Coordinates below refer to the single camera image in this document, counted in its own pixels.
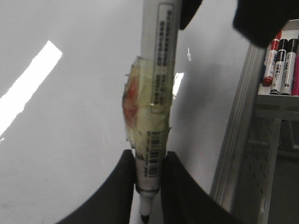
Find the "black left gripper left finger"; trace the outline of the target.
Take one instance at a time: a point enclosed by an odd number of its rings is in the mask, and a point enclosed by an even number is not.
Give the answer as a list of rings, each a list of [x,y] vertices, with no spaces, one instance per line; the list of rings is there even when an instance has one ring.
[[[100,188],[60,224],[128,224],[135,183],[135,159],[122,152],[112,173]]]

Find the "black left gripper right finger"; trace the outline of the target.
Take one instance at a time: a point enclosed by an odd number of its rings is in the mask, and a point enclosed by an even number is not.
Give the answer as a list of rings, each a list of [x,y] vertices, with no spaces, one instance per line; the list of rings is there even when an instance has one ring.
[[[241,224],[191,177],[175,152],[163,163],[161,203],[165,224]]]

